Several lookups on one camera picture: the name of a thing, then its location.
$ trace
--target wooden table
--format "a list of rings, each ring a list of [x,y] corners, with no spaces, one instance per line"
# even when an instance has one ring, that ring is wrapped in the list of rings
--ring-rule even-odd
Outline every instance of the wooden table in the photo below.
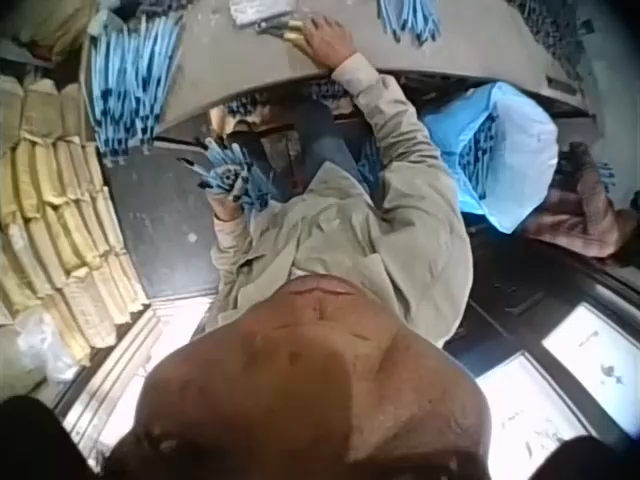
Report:
[[[297,15],[319,12],[337,18],[380,70],[504,80],[587,109],[580,93],[548,87],[547,76],[576,85],[504,0],[440,0],[436,10],[442,37],[422,48],[408,37],[396,44],[384,34],[376,0],[298,0]],[[321,73],[290,45],[256,35],[252,28],[235,28],[227,0],[196,0],[185,15],[180,63],[160,130],[240,92]]]

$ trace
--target yellow sack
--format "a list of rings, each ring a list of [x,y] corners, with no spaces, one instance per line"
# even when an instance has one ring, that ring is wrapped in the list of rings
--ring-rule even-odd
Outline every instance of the yellow sack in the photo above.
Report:
[[[116,325],[129,322],[129,311],[113,282],[113,277],[107,266],[103,265],[98,270],[93,270],[91,275],[93,275],[93,280],[113,322]]]
[[[7,226],[20,215],[20,208],[13,188],[13,151],[7,150],[0,157],[0,225]]]
[[[93,244],[95,245],[98,254],[101,256],[106,254],[109,252],[109,244],[104,237],[98,217],[96,217],[93,202],[91,199],[78,200],[76,205],[78,206],[78,210],[80,210],[80,216],[82,217],[82,220],[84,220],[84,224],[89,230],[89,234],[91,235],[91,239],[93,240]]]
[[[102,228],[107,235],[107,241],[114,252],[124,251],[124,240],[116,218],[116,212],[111,204],[109,189],[104,187],[101,192],[93,197],[96,213],[102,224]]]
[[[65,344],[71,357],[81,365],[89,365],[91,347],[80,328],[73,320],[63,298],[58,293],[45,298],[42,306],[53,319],[60,340]]]
[[[71,163],[73,164],[73,170],[76,173],[76,180],[78,181],[80,194],[83,197],[86,197],[92,187],[89,167],[84,159],[84,149],[79,143],[69,142],[69,153],[71,154]]]
[[[62,135],[80,138],[80,116],[84,114],[80,102],[80,84],[67,85],[60,92],[62,101]]]
[[[141,305],[146,305],[149,303],[147,299],[147,295],[144,293],[142,289],[142,284],[140,283],[140,278],[138,278],[138,274],[136,273],[135,268],[133,268],[133,264],[131,263],[131,258],[128,253],[123,253],[117,256],[120,265],[122,266],[122,271],[129,279],[129,283],[133,288],[133,291],[136,293],[136,299],[138,303]]]
[[[7,237],[12,247],[13,253],[18,259],[22,271],[26,274],[27,279],[37,297],[45,297],[53,292],[47,277],[45,276],[36,256],[31,249],[29,237],[19,219],[17,223],[12,223],[7,228]]]
[[[64,195],[70,200],[77,200],[82,197],[82,192],[80,191],[80,185],[78,184],[76,172],[71,161],[69,144],[58,141],[56,142],[55,150],[58,173],[60,174]]]
[[[102,170],[100,169],[95,143],[87,143],[84,146],[84,157],[87,161],[87,167],[89,168],[89,175],[91,177],[91,193],[99,193],[102,191],[102,187],[104,187],[104,178],[102,177]]]
[[[25,310],[39,305],[40,302],[16,271],[19,265],[13,254],[6,250],[8,247],[7,239],[3,238],[2,242],[3,248],[0,250],[0,272],[2,272],[2,275],[0,275],[0,287],[4,293],[4,298],[6,298],[5,307],[7,307],[11,315],[16,317]]]
[[[88,268],[80,269],[71,276],[62,294],[89,345],[106,348],[116,343],[116,327],[92,280]]]
[[[25,88],[21,130],[49,140],[62,135],[62,102],[53,80],[44,78]]]
[[[64,228],[58,220],[58,215],[48,205],[44,207],[44,219],[65,272],[71,273],[81,268],[80,256],[74,251],[69,238],[67,238]]]
[[[91,235],[87,231],[78,209],[74,203],[63,205],[57,211],[58,220],[64,229],[67,238],[71,239],[71,244],[75,247],[75,251],[80,254],[80,258],[85,265],[91,268],[100,266],[100,255],[96,250]]]
[[[58,258],[45,221],[41,218],[31,220],[27,223],[27,232],[40,265],[42,265],[45,272],[47,272],[51,285],[55,288],[62,288],[67,279],[67,275]]]
[[[13,77],[0,75],[0,148],[10,150],[20,138],[24,91]]]
[[[120,292],[120,296],[127,305],[129,312],[137,312],[138,310],[141,310],[142,305],[138,302],[136,292],[133,290],[133,286],[131,285],[129,278],[125,275],[118,258],[115,255],[107,256],[107,265],[111,272],[111,276],[113,277],[113,281]]]
[[[33,158],[40,198],[49,205],[59,207],[64,204],[67,199],[60,185],[53,145],[50,143],[34,143]]]
[[[39,218],[42,212],[42,203],[36,189],[33,144],[29,140],[20,140],[13,156],[13,162],[22,215],[26,219]]]

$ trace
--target blue jeans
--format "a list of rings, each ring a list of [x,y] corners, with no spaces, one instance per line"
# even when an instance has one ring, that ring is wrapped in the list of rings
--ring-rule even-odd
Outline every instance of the blue jeans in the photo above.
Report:
[[[351,175],[366,192],[369,188],[358,172],[344,139],[340,136],[333,114],[324,103],[308,100],[295,107],[294,127],[300,137],[304,166],[304,187],[309,185],[325,162],[331,162]],[[260,137],[255,132],[233,132],[227,136],[228,143],[237,143],[244,148],[263,175],[271,179],[275,194],[273,199],[287,202],[295,196],[291,188],[292,172],[285,169],[276,173],[269,163]]]

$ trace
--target blue plastic bag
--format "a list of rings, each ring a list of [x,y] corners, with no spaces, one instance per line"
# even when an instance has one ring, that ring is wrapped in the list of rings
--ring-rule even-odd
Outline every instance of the blue plastic bag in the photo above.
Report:
[[[480,194],[477,179],[464,173],[461,153],[489,116],[495,116],[495,138]],[[558,129],[520,91],[503,82],[485,85],[425,115],[423,123],[455,178],[463,212],[485,215],[498,230],[511,233],[544,200],[558,163]]]

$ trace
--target beige jacket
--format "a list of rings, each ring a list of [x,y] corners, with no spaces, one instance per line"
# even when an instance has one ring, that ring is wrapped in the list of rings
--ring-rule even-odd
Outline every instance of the beige jacket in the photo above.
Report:
[[[248,227],[214,219],[218,318],[236,319],[295,272],[330,273],[360,285],[424,338],[441,346],[471,288],[469,239],[438,149],[396,81],[356,54],[333,74],[353,95],[381,150],[384,202],[326,163],[309,188]]]

